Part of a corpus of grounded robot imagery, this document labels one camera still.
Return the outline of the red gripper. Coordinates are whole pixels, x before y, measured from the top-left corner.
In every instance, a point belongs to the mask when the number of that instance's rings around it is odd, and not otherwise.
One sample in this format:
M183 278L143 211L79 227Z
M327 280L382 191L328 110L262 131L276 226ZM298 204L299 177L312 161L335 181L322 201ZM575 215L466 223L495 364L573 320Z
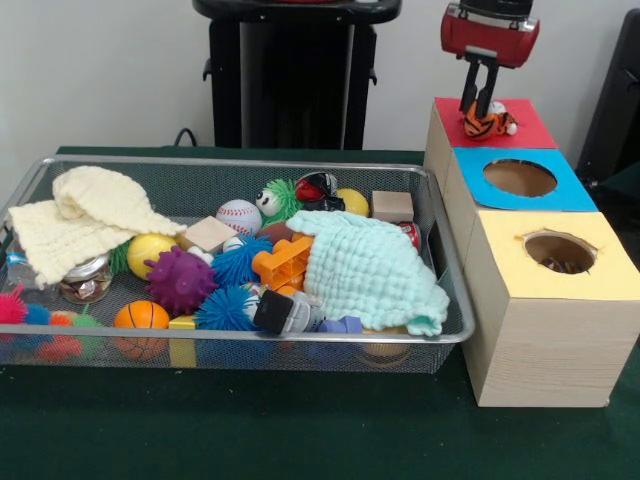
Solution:
M539 32L540 22L529 13L507 15L504 11L482 11L465 3L448 4L441 22L441 47L469 64L459 107L463 114L468 113L476 100L476 117L487 116L499 66L520 68L529 59ZM479 57L494 62L481 62ZM477 94L480 66L487 69L487 76Z

